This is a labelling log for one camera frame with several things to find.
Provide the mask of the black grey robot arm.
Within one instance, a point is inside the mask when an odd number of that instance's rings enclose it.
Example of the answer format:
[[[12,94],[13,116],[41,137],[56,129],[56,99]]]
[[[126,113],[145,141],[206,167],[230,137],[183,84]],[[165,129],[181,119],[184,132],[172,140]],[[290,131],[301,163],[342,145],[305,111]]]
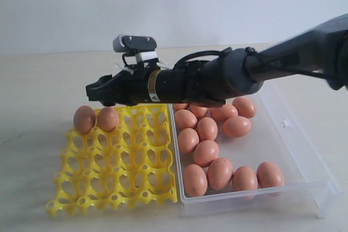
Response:
[[[347,15],[341,15],[263,51],[252,47],[200,51],[182,57],[173,68],[160,64],[152,37],[119,35],[113,49],[135,57],[116,75],[86,87],[90,101],[104,106],[140,103],[188,103],[220,107],[226,100],[251,95],[267,80],[300,74],[347,87]]]

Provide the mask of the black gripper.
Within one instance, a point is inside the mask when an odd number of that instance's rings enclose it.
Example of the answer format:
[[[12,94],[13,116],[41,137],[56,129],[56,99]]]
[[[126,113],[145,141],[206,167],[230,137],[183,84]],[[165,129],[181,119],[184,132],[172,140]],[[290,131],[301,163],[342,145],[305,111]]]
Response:
[[[91,102],[101,102],[105,106],[115,104],[137,105],[153,103],[148,92],[148,80],[152,72],[160,70],[158,66],[135,68],[134,73],[122,70],[112,76],[101,76],[96,82],[86,86],[86,95]]]

